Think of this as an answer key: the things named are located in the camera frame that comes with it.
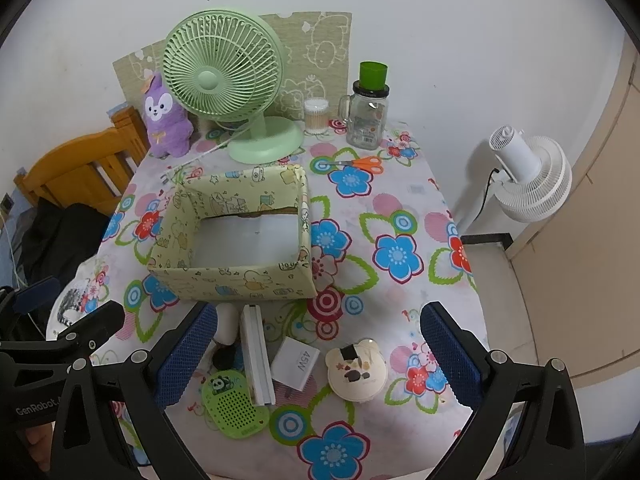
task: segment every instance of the black cable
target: black cable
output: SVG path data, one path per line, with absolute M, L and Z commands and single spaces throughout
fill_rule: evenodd
M 493 168 L 491 170 L 491 173 L 489 173 L 489 178 L 486 181 L 486 188 L 484 189 L 484 198 L 482 199 L 482 205 L 480 206 L 480 211 L 478 211 L 478 214 L 474 218 L 474 222 L 476 220 L 478 220 L 478 217 L 480 216 L 480 213 L 484 209 L 484 203 L 486 202 L 486 196 L 489 193 L 489 186 L 491 185 L 491 177 L 494 175 L 494 173 L 500 173 L 500 170 L 498 170 L 497 168 Z

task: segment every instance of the fan base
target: fan base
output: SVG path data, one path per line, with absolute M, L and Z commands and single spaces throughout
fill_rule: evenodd
M 293 121 L 284 117 L 265 117 L 264 136 L 252 136 L 250 131 L 229 142 L 229 156 L 243 164 L 266 164 L 275 162 L 291 153 L 302 144 L 302 130 Z

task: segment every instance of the scissors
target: scissors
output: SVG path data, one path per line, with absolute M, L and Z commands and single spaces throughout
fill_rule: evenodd
M 371 174 L 379 175 L 385 170 L 382 167 L 382 159 L 378 156 L 366 156 L 365 158 L 357 158 L 355 160 L 336 160 L 335 162 L 327 162 L 329 166 L 353 166 L 359 170 L 369 171 Z

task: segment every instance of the orange scissors handle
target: orange scissors handle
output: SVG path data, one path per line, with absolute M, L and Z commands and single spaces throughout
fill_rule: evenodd
M 361 170 L 369 171 L 369 173 L 379 175 L 385 170 L 382 167 L 382 159 L 378 156 L 366 156 L 357 158 L 353 161 L 353 165 Z

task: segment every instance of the open box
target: open box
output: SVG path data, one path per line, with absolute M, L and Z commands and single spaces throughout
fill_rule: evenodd
M 290 260 L 248 266 L 192 267 L 192 263 L 203 261 L 196 254 L 202 245 L 196 236 L 203 220 L 263 214 L 297 215 L 298 250 Z M 184 300 L 314 298 L 308 216 L 306 175 L 298 165 L 192 178 L 177 184 L 147 267 Z M 286 235 L 293 237 L 296 233 Z

